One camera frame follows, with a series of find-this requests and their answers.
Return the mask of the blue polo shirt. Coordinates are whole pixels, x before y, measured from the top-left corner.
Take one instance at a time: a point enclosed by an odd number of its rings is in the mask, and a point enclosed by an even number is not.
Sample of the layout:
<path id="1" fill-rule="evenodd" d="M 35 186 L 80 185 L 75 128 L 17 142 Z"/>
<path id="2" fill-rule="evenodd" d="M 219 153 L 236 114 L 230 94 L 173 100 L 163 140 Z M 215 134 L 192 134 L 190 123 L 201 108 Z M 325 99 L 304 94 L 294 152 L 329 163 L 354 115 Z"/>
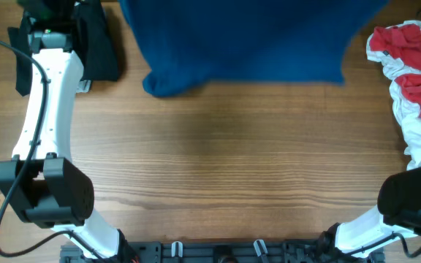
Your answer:
<path id="1" fill-rule="evenodd" d="M 352 37 L 385 0 L 127 0 L 155 97 L 210 81 L 342 83 Z"/>

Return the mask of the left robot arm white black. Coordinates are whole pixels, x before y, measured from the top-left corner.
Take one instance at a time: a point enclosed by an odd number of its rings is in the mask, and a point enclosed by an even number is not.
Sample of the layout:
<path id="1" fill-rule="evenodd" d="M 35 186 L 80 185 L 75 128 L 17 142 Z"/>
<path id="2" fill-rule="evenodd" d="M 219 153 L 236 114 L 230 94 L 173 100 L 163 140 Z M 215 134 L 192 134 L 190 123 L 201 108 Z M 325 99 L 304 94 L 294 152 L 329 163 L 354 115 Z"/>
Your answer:
<path id="1" fill-rule="evenodd" d="M 99 1 L 22 1 L 7 47 L 17 91 L 29 97 L 10 160 L 0 161 L 3 208 L 76 244 L 87 260 L 120 262 L 125 239 L 94 209 L 94 187 L 73 163 L 75 95 L 93 80 L 116 81 L 118 61 Z"/>

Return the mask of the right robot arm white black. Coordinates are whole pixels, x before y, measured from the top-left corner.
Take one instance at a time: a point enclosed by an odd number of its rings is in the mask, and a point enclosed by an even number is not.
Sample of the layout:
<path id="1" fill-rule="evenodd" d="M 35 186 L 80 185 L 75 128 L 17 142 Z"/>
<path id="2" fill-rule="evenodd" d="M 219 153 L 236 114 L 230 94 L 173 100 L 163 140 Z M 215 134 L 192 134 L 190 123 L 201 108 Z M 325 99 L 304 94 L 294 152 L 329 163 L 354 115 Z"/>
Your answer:
<path id="1" fill-rule="evenodd" d="M 323 232 L 315 255 L 328 254 L 329 262 L 366 258 L 398 240 L 407 257 L 421 254 L 421 162 L 418 168 L 388 177 L 369 211 Z"/>

